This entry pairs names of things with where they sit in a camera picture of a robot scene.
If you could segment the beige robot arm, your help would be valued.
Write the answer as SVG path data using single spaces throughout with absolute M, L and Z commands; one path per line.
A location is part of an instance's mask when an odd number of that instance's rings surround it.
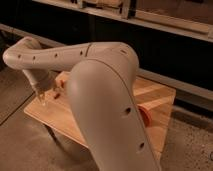
M 68 104 L 100 171 L 161 171 L 133 95 L 139 69 L 123 42 L 90 42 L 44 49 L 24 37 L 3 53 L 37 95 L 56 86 L 52 70 L 70 73 Z

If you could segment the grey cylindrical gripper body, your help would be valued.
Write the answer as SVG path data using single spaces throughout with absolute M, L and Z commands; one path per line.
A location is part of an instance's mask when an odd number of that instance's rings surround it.
M 45 93 L 56 85 L 53 75 L 48 70 L 24 69 L 23 73 L 37 95 Z

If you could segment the thin gripper finger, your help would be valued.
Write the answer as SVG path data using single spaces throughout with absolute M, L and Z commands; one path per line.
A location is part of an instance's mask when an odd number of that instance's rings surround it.
M 45 106 L 46 105 L 46 101 L 45 101 L 45 93 L 41 93 L 38 95 L 38 99 L 40 101 L 40 103 Z

